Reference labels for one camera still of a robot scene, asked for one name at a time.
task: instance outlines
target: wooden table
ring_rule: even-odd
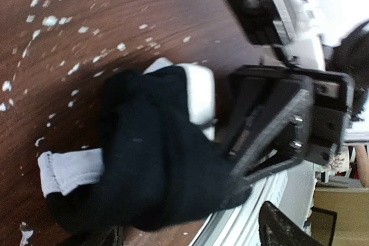
[[[222,122],[230,108],[225,77],[258,59],[223,0],[1,0],[0,30],[0,245],[6,246],[19,245],[22,222],[35,231],[29,245],[67,236],[48,214],[37,157],[97,146],[107,77],[142,71],[161,56],[198,62],[216,75]],[[125,243],[187,245],[200,226],[154,234],[128,229]]]

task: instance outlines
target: dark wood tabletop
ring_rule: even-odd
[[[20,244],[22,222],[34,230],[29,245],[67,237],[47,211],[37,157],[98,146],[104,80],[161,56],[214,71],[222,121],[230,109],[227,74],[256,63],[258,51],[224,0],[0,1],[0,245]],[[127,229],[125,244],[187,245],[200,226]]]

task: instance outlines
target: person's arm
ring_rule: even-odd
[[[364,145],[355,146],[357,172],[363,187],[369,187],[369,157]]]

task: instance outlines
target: brown wooden surface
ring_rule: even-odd
[[[99,91],[114,70],[143,70],[160,56],[175,63],[202,63],[217,77],[217,112],[222,120],[229,109],[224,77],[257,58],[223,0],[40,0],[30,7],[31,2],[0,1],[0,87],[5,81],[12,84],[11,91],[0,90],[0,105],[7,108],[0,112],[0,245],[6,246],[19,245],[22,222],[35,231],[30,245],[50,246],[66,237],[46,209],[37,156],[46,150],[97,146]],[[26,22],[28,15],[35,16],[33,22]],[[72,19],[48,28],[42,22],[49,16]],[[148,27],[140,29],[143,24]],[[89,29],[79,33],[81,27]],[[38,29],[39,36],[32,40]],[[147,44],[150,37],[160,48]],[[120,43],[126,50],[116,49]],[[68,75],[78,63],[79,70]],[[75,89],[79,94],[72,97]],[[45,139],[36,147],[41,137]],[[126,241],[127,245],[187,245],[200,226],[142,236],[132,230]]]

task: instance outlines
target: white fabric trim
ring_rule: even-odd
[[[156,60],[146,69],[150,73],[171,63],[166,58]],[[198,126],[212,122],[215,115],[215,85],[210,69],[202,66],[180,64],[187,76],[187,99],[190,121]],[[202,130],[209,140],[214,140],[214,127]],[[66,196],[78,186],[95,184],[104,171],[101,149],[69,152],[65,154],[45,152],[38,158],[41,188],[44,197],[58,192]]]

